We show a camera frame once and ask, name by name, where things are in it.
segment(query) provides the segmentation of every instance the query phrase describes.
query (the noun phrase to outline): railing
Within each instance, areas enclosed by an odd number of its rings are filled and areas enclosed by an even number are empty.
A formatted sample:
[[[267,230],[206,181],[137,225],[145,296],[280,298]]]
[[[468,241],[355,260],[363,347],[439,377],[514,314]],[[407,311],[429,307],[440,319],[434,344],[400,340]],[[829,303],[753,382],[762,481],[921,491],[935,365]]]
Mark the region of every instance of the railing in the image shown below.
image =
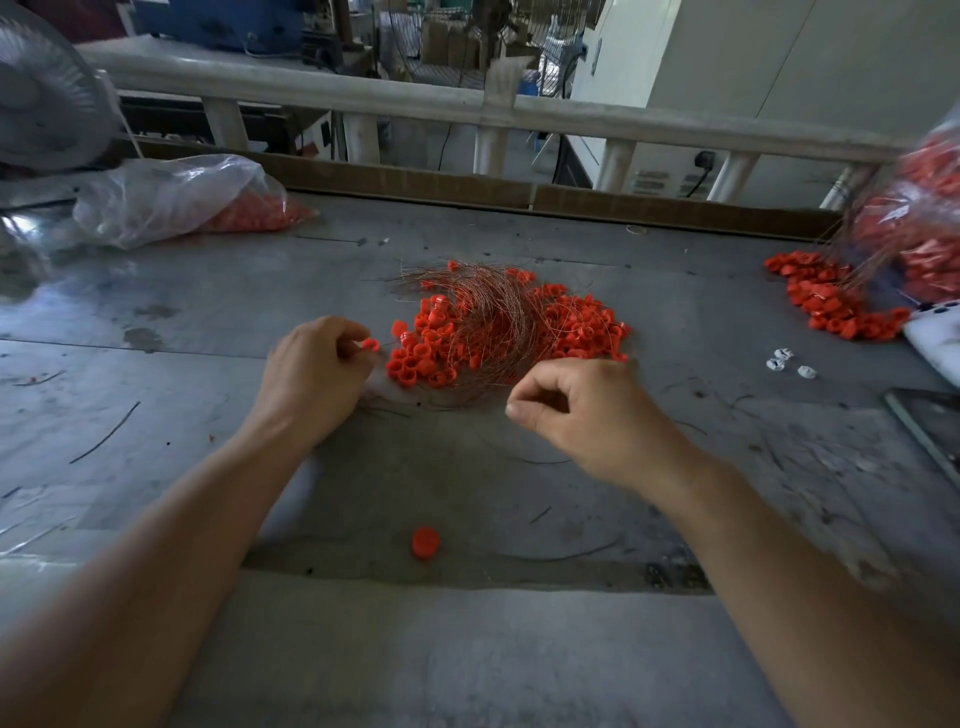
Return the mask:
[[[638,109],[553,98],[407,84],[271,66],[137,56],[80,46],[84,58],[106,70],[121,89],[200,96],[215,142],[247,149],[237,101],[334,109],[343,114],[350,161],[377,164],[376,117],[477,126],[473,171],[499,176],[510,129],[607,139],[595,189],[619,193],[638,142],[726,150],[727,160],[708,200],[733,203],[760,155],[846,162],[821,204],[839,209],[876,171],[902,154],[911,139],[795,122]]]

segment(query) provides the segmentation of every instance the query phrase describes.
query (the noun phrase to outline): plastic bag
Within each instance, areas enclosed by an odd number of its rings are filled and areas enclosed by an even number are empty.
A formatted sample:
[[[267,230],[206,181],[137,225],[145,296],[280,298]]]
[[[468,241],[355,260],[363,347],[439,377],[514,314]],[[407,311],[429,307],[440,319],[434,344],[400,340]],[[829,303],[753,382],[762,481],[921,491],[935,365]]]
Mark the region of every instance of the plastic bag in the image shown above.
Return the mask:
[[[960,105],[857,212],[852,244],[863,279],[892,270],[915,302],[960,298]]]
[[[84,183],[73,208],[88,242],[125,250],[193,231],[278,231],[314,214],[237,155],[129,159]]]

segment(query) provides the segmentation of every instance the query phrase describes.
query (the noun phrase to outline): hand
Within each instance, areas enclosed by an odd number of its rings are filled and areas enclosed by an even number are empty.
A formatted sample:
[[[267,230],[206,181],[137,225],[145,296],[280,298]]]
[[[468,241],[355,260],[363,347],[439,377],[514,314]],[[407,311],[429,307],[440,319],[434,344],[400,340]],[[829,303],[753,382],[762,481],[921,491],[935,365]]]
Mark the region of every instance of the hand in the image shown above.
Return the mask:
[[[306,454],[349,417],[376,354],[355,342],[367,327],[340,316],[300,324],[280,339],[263,371],[243,436],[279,436]]]
[[[636,490],[661,508],[711,460],[618,362],[543,361],[510,393],[507,417],[593,477]]]

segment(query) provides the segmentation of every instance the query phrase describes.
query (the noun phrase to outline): blue machine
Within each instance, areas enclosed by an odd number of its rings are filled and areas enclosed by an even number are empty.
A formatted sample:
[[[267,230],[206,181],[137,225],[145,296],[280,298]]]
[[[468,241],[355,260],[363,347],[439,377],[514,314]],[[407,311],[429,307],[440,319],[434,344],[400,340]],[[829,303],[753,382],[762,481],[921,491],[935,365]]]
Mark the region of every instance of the blue machine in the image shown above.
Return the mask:
[[[309,0],[133,0],[139,33],[252,55],[299,51]]]

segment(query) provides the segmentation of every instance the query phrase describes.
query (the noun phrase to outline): white cabinet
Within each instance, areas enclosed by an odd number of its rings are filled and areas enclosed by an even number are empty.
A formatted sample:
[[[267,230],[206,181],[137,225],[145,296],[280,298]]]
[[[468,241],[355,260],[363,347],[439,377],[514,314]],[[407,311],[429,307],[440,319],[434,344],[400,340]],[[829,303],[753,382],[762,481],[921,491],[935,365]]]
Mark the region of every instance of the white cabinet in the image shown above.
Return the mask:
[[[956,0],[608,0],[572,95],[919,135],[960,94],[958,37]],[[570,143],[596,180],[604,140]],[[626,191],[683,196],[701,175],[699,151],[637,145]],[[715,151],[697,198],[723,163]],[[763,157],[738,202],[816,207],[841,170]]]

